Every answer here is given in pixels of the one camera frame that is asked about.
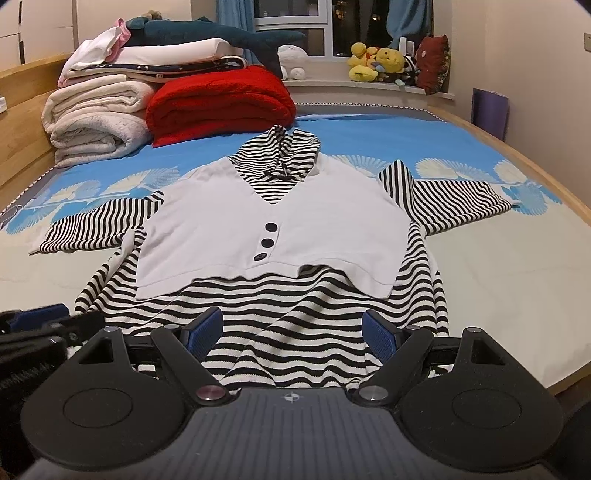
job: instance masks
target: folded red blanket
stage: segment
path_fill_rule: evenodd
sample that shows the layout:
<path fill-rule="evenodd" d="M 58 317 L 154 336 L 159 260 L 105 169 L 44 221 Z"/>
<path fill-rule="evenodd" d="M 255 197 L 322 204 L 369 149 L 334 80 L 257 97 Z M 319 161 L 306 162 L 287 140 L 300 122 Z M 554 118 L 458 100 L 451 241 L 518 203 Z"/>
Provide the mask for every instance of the folded red blanket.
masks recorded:
<path fill-rule="evenodd" d="M 146 123 L 154 146 L 216 134 L 262 132 L 287 127 L 296 106 L 283 82 L 252 66 L 173 80 L 152 97 Z"/>

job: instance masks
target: white vest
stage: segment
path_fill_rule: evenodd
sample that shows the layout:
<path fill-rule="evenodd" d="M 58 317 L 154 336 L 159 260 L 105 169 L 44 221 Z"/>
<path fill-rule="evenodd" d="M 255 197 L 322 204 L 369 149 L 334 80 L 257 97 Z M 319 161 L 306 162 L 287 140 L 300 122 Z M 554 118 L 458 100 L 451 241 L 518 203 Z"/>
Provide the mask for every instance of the white vest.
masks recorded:
<path fill-rule="evenodd" d="M 410 220 L 380 183 L 322 153 L 275 205 L 226 157 L 163 192 L 164 204 L 144 225 L 138 300 L 195 279 L 297 278 L 304 265 L 342 270 L 359 291 L 384 299 L 407 250 Z"/>

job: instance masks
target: blue gripper pad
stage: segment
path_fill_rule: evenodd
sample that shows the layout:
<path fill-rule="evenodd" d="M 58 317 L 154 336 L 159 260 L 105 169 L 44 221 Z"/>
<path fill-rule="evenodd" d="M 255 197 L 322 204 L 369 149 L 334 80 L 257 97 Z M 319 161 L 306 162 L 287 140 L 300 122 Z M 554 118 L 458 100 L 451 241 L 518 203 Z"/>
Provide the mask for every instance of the blue gripper pad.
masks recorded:
<path fill-rule="evenodd" d="M 365 343 L 383 364 L 396 353 L 394 335 L 380 325 L 369 312 L 365 312 L 361 319 L 361 333 Z"/>
<path fill-rule="evenodd" d="M 181 329 L 180 341 L 191 354 L 202 362 L 223 333 L 223 314 L 210 307 Z"/>
<path fill-rule="evenodd" d="M 23 330 L 36 330 L 41 328 L 44 323 L 54 322 L 55 320 L 69 317 L 70 311 L 63 303 L 48 305 L 38 309 L 16 312 L 11 320 L 7 321 L 10 331 L 22 332 Z"/>

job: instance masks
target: yellow duck plush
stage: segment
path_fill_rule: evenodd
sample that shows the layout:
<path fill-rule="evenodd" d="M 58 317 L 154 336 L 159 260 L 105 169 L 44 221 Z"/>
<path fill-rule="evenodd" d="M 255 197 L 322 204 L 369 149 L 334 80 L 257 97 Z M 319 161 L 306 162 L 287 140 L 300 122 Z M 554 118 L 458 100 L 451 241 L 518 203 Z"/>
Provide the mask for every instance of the yellow duck plush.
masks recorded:
<path fill-rule="evenodd" d="M 373 82 L 379 73 L 370 67 L 357 65 L 349 70 L 349 78 L 354 82 Z"/>
<path fill-rule="evenodd" d="M 357 42 L 351 45 L 353 56 L 347 60 L 349 67 L 363 66 L 367 67 L 368 62 L 372 61 L 373 56 L 378 52 L 376 47 L 367 48 L 364 43 Z"/>
<path fill-rule="evenodd" d="M 349 78 L 354 82 L 381 80 L 380 74 L 404 73 L 404 56 L 393 48 L 366 47 L 357 42 L 351 46 L 353 56 L 347 60 L 351 67 Z"/>

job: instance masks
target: red pillow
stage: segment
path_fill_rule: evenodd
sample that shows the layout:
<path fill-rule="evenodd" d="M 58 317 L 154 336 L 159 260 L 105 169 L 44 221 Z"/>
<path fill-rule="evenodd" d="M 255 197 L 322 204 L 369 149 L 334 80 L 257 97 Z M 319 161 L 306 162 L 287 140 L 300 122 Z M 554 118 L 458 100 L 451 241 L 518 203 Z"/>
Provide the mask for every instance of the red pillow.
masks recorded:
<path fill-rule="evenodd" d="M 451 52 L 447 35 L 442 37 L 425 37 L 417 50 L 418 74 L 417 87 L 425 90 L 427 95 L 441 91 L 441 87 L 449 73 Z"/>

